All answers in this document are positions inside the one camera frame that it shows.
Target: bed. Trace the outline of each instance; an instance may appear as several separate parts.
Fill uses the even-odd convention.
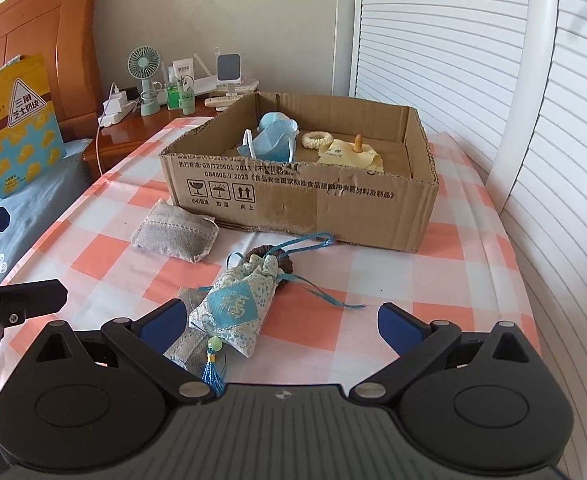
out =
[[[68,301],[58,314],[6,330],[0,388],[46,323],[65,319],[75,330],[94,330],[114,317],[142,317],[182,286],[211,285],[229,254],[290,239],[222,229],[196,265],[132,247],[131,235],[150,208],[168,199],[158,153],[206,120],[175,120],[105,173],[9,272],[4,284],[57,278]],[[377,333],[385,301],[424,320],[450,319],[465,331],[511,320],[539,348],[513,248],[478,173],[450,136],[430,141],[441,188],[419,252],[336,244],[312,256],[293,254],[297,273],[366,308],[337,308],[290,283],[276,294],[253,356],[227,349],[227,381],[331,382],[349,389],[395,359]]]
[[[6,0],[0,4],[0,67],[42,53],[67,156],[0,200],[11,215],[0,233],[0,282],[46,229],[88,188],[81,154],[95,136],[102,87],[92,23],[95,0]]]

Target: open cardboard box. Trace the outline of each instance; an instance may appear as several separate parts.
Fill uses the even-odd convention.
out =
[[[301,134],[295,162],[241,157],[244,131],[280,111]],[[318,164],[304,132],[324,131],[380,153],[384,173]],[[216,223],[243,230],[305,235],[415,252],[438,194],[438,176],[414,108],[347,97],[256,92],[180,136],[160,153],[171,199]]]

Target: wooden bedside table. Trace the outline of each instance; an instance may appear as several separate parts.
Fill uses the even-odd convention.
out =
[[[204,106],[204,97],[195,100],[195,113],[190,116],[184,115],[180,109],[169,110],[166,105],[163,105],[158,113],[145,117],[140,115],[139,109],[134,110],[119,123],[107,126],[100,132],[98,149],[100,151],[102,171],[106,173],[111,170],[113,166],[146,140],[157,134],[173,119],[180,117],[214,117],[219,113],[221,112],[217,112],[215,108]],[[92,181],[95,182],[100,177],[100,171],[97,167],[95,139],[84,150],[83,158],[89,166]]]

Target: blue bed sheet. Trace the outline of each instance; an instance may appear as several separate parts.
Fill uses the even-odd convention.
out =
[[[25,188],[0,199],[11,215],[0,233],[0,283],[38,238],[89,187],[82,152],[90,139],[67,142],[67,156]]]

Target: triangular cutout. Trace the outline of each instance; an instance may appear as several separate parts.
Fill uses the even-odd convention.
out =
[[[516,363],[528,363],[529,357],[520,346],[518,339],[513,334],[502,334],[497,344],[494,359],[502,361],[515,361]]]
[[[57,359],[68,359],[71,357],[71,351],[61,334],[52,334],[46,341],[42,350],[38,354],[37,362],[55,361]]]
[[[11,92],[11,105],[6,125],[13,128],[17,123],[31,117],[40,110],[44,110],[46,107],[46,101],[37,92],[25,85],[20,78],[17,78]]]

